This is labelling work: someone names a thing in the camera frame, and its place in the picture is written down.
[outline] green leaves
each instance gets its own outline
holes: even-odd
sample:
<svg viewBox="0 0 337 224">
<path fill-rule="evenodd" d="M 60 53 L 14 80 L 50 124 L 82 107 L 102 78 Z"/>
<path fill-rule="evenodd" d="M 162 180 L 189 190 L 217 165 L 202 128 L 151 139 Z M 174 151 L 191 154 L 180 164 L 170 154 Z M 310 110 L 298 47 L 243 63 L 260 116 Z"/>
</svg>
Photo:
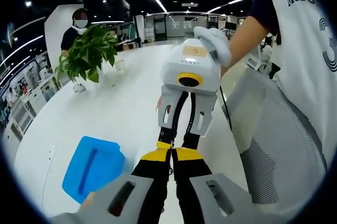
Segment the green leaves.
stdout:
<svg viewBox="0 0 337 224">
<path fill-rule="evenodd" d="M 98 76 L 97 68 L 93 68 L 89 70 L 88 79 L 90 79 L 92 82 L 98 83 L 99 76 Z"/>
<path fill-rule="evenodd" d="M 59 57 L 60 65 L 55 69 L 56 80 L 59 81 L 67 74 L 72 81 L 75 77 L 82 77 L 84 80 L 98 82 L 97 67 L 102 68 L 102 61 L 109 62 L 111 66 L 115 64 L 117 52 L 114 46 L 117 42 L 105 29 L 91 26 L 75 40 L 67 58 Z"/>
</svg>

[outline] white glove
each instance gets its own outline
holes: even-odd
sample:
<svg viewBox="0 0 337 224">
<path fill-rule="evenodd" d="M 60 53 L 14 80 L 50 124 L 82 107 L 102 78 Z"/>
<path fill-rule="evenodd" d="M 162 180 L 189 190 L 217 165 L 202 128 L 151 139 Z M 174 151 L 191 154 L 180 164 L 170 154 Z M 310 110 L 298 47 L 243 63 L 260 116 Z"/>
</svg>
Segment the white glove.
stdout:
<svg viewBox="0 0 337 224">
<path fill-rule="evenodd" d="M 232 59 L 229 41 L 225 34 L 217 28 L 195 27 L 194 35 L 196 38 L 202 38 L 210 42 L 217 53 L 217 60 L 221 66 L 229 67 Z"/>
</svg>

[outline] blue container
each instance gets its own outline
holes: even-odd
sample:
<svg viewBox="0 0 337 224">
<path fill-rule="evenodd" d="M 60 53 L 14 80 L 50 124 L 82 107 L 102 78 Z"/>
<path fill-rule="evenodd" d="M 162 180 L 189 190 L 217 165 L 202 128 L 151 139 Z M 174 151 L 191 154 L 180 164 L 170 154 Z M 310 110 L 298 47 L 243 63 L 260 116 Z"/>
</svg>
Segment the blue container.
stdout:
<svg viewBox="0 0 337 224">
<path fill-rule="evenodd" d="M 62 188 L 82 204 L 90 192 L 122 174 L 124 160 L 117 143 L 84 136 L 68 166 Z"/>
</svg>

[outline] white table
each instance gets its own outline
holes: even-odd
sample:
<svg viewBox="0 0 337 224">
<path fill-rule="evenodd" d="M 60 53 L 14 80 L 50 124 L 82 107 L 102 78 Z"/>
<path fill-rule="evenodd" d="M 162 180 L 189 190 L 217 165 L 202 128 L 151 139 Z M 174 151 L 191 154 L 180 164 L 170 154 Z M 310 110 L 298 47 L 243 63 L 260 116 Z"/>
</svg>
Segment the white table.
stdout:
<svg viewBox="0 0 337 224">
<path fill-rule="evenodd" d="M 79 204 L 63 191 L 62 181 L 83 136 L 119 143 L 131 167 L 143 154 L 154 150 L 160 131 L 155 111 L 161 92 L 160 70 L 172 47 L 119 53 L 116 60 L 124 59 L 126 63 L 123 75 L 106 64 L 104 85 L 86 84 L 87 91 L 75 94 L 74 83 L 69 82 L 36 116 L 20 144 L 15 171 L 32 202 L 48 217 L 78 210 Z M 189 117 L 187 103 L 180 117 L 177 146 Z M 247 190 L 239 153 L 219 103 L 206 137 L 200 140 L 199 151 L 213 173 L 222 172 Z M 160 223 L 183 223 L 173 181 L 168 190 Z"/>
</svg>

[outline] label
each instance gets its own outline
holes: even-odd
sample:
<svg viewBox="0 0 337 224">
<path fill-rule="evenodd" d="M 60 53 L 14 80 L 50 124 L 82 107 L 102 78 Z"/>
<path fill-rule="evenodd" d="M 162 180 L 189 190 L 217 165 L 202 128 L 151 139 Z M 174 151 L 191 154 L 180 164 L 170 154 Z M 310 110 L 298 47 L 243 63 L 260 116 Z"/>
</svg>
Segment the label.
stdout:
<svg viewBox="0 0 337 224">
<path fill-rule="evenodd" d="M 204 47 L 184 46 L 183 55 L 206 57 L 207 51 Z"/>
</svg>

